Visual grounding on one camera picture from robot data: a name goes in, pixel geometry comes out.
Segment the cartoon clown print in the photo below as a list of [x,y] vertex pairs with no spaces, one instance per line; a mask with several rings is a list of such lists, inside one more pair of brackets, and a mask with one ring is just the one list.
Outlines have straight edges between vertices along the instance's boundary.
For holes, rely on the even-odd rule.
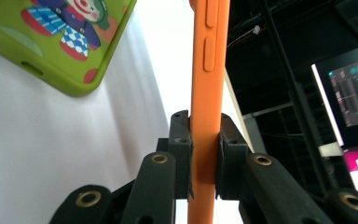
[[23,20],[41,35],[62,35],[60,46],[72,58],[85,61],[88,51],[101,46],[94,29],[110,26],[103,0],[31,0],[34,6],[24,9]]

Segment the clamp jaw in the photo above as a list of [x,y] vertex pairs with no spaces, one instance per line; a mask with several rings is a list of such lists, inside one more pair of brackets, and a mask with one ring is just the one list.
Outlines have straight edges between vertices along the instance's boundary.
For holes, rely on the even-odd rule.
[[[358,191],[333,189],[316,203],[279,161],[252,153],[224,114],[219,145],[216,198],[239,201],[244,223],[358,223]],[[174,223],[175,200],[197,197],[191,188],[192,150],[188,112],[177,112],[169,138],[159,138],[135,180],[112,193],[93,185],[73,191],[50,224]]]

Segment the phone case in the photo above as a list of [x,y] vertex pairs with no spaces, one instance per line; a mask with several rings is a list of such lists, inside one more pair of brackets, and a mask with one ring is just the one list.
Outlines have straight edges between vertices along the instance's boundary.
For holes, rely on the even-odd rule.
[[101,83],[136,0],[0,0],[0,55],[71,96]]

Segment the orange edge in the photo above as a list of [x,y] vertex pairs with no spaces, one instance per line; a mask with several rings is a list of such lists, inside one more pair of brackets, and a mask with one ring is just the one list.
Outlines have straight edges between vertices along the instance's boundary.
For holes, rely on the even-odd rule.
[[213,223],[227,48],[228,0],[190,0],[195,11],[190,131],[194,143],[187,223]]

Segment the phone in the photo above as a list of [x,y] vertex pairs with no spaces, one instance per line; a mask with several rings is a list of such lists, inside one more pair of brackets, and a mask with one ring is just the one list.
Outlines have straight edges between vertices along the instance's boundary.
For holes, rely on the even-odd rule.
[[0,0],[0,55],[70,96],[100,85],[136,0]]

